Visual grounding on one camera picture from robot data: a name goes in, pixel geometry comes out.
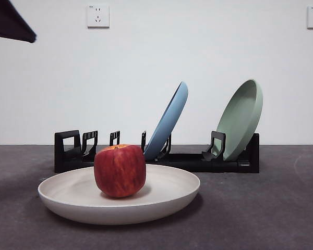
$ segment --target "blue plate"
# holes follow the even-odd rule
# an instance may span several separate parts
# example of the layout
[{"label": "blue plate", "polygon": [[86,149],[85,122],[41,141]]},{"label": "blue plate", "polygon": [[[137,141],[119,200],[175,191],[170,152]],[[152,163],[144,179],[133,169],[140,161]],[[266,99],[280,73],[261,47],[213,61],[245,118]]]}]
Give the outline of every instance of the blue plate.
[{"label": "blue plate", "polygon": [[165,142],[172,133],[179,116],[187,102],[188,87],[185,82],[181,82],[175,94],[163,113],[158,126],[156,127],[149,144],[144,152],[146,160],[153,160],[162,150]]}]

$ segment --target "plate rim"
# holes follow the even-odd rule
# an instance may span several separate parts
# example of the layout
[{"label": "plate rim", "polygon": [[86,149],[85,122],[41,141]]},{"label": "plate rim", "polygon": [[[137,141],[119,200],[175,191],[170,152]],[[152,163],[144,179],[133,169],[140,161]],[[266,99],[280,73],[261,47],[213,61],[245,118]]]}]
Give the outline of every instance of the plate rim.
[{"label": "plate rim", "polygon": [[76,206],[76,207],[89,207],[89,208],[125,208],[125,207],[143,207],[143,206],[149,206],[149,205],[155,205],[155,204],[162,204],[162,203],[167,203],[167,202],[172,202],[172,201],[176,201],[177,199],[183,199],[184,197],[187,197],[195,192],[197,192],[200,188],[200,185],[201,185],[201,182],[200,182],[200,179],[198,178],[197,175],[189,172],[189,171],[186,171],[184,169],[179,169],[179,168],[174,168],[174,167],[170,167],[170,166],[165,166],[165,165],[157,165],[157,164],[146,164],[147,165],[153,165],[153,166],[160,166],[160,167],[166,167],[166,168],[171,168],[171,169],[176,169],[178,171],[182,171],[182,172],[186,172],[187,174],[191,175],[193,178],[196,178],[196,180],[198,180],[198,185],[194,188],[193,191],[190,191],[188,194],[184,195],[184,196],[181,196],[181,197],[178,197],[178,198],[175,198],[175,199],[168,199],[168,200],[165,200],[165,201],[161,201],[161,202],[148,202],[148,203],[142,203],[142,204],[131,204],[131,205],[86,205],[86,204],[72,204],[72,203],[69,203],[69,202],[61,202],[57,199],[53,199],[45,194],[43,194],[41,192],[41,186],[44,184],[44,183],[47,183],[48,180],[52,179],[52,178],[56,178],[57,176],[60,176],[62,174],[67,174],[69,172],[74,172],[74,171],[82,171],[82,170],[86,170],[86,169],[91,169],[91,168],[94,168],[94,166],[92,167],[86,167],[86,168],[80,168],[80,169],[74,169],[74,170],[71,170],[71,171],[67,171],[67,172],[64,172],[64,173],[59,173],[59,174],[56,174],[54,176],[51,176],[49,178],[47,178],[46,180],[42,181],[39,185],[38,185],[38,188],[37,188],[37,191],[38,191],[38,194],[40,196],[40,198],[45,198],[47,199],[48,201],[51,201],[51,202],[54,202],[54,203],[57,203],[57,204],[61,204],[61,205],[68,205],[68,206]]}]

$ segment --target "green plate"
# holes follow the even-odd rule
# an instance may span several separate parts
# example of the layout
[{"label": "green plate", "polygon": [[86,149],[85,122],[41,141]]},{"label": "green plate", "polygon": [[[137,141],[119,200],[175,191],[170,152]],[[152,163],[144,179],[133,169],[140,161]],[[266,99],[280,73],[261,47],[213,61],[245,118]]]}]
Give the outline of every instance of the green plate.
[{"label": "green plate", "polygon": [[[259,123],[263,106],[261,87],[248,80],[232,96],[219,121],[217,131],[226,134],[224,161],[236,160],[246,148]],[[213,153],[220,151],[221,143],[215,141]]]}]

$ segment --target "plate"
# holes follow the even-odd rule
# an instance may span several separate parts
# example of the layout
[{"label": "plate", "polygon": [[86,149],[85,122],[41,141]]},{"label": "plate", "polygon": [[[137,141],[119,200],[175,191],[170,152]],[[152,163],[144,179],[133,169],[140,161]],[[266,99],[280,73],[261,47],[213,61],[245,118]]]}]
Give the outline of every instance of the plate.
[{"label": "plate", "polygon": [[[226,134],[224,161],[236,160],[255,133],[263,106],[261,87],[248,80],[232,96],[219,121],[217,131]],[[221,143],[215,141],[213,152],[220,151]]]},{"label": "plate", "polygon": [[96,185],[93,167],[52,176],[38,187],[52,212],[90,224],[134,224],[163,218],[186,207],[196,196],[199,178],[185,170],[146,164],[146,182],[136,194],[111,198]]},{"label": "plate", "polygon": [[181,82],[163,113],[152,137],[144,151],[146,160],[153,160],[162,150],[163,145],[172,133],[180,115],[187,102],[188,87]]}]

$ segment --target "black fabric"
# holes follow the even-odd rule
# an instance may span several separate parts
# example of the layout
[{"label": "black fabric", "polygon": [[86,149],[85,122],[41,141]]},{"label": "black fabric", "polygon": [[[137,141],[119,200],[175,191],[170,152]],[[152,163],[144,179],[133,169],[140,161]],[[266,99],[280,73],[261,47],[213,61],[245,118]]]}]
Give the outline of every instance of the black fabric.
[{"label": "black fabric", "polygon": [[36,34],[9,0],[0,0],[0,37],[33,43]]}]

